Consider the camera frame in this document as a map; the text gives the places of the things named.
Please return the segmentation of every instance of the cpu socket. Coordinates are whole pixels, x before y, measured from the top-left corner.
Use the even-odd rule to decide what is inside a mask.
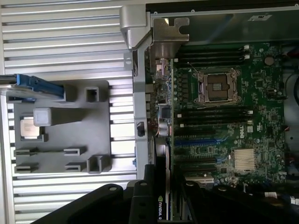
[[[234,69],[200,70],[196,73],[199,81],[199,97],[195,103],[202,105],[222,104],[238,101],[237,76],[239,71]]]

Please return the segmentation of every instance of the sticker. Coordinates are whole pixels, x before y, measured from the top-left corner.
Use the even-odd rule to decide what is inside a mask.
[[[299,205],[299,198],[290,196],[290,199],[291,199],[291,204]]]
[[[277,193],[276,192],[265,192],[265,197],[273,197],[277,199]]]
[[[254,15],[248,21],[266,21],[272,15]]]
[[[244,138],[244,126],[240,126],[240,139]]]
[[[247,132],[248,133],[253,133],[253,126],[248,126],[247,127]]]

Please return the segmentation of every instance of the blue pcie slot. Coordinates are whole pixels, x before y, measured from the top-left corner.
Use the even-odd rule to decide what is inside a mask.
[[[202,145],[215,145],[227,139],[197,139],[197,140],[175,140],[175,146],[202,146]]]

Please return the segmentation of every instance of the pcie slot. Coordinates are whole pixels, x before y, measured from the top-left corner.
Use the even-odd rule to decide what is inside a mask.
[[[214,178],[211,175],[207,176],[195,176],[195,177],[185,177],[187,181],[195,181],[195,182],[200,182],[200,183],[214,183]]]
[[[178,158],[175,159],[176,163],[216,163],[215,157],[205,157],[205,158]]]
[[[174,145],[176,147],[183,146],[206,146],[215,145],[220,142],[225,141],[225,139],[196,139],[196,140],[175,140]]]
[[[217,168],[214,166],[214,165],[201,165],[201,166],[198,166],[198,167],[184,167],[184,166],[181,166],[181,169],[183,171],[183,173],[188,173],[188,172],[206,172],[206,173],[209,173],[209,172],[214,172],[214,171],[217,171]]]
[[[216,130],[197,129],[194,127],[180,128],[174,132],[175,136],[187,136],[187,135],[214,135]]]

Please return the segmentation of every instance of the white label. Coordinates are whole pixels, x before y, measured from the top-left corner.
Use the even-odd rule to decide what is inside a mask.
[[[266,21],[272,15],[254,15],[248,21]]]
[[[240,127],[240,139],[244,138],[244,126]]]
[[[248,126],[247,127],[247,132],[248,133],[253,133],[253,126]]]
[[[290,196],[290,199],[291,199],[291,204],[299,205],[299,198]]]
[[[265,197],[277,198],[277,193],[276,192],[265,192]]]
[[[258,126],[256,127],[256,130],[258,132],[260,132],[262,130],[262,126],[261,126],[261,123],[258,123]]]

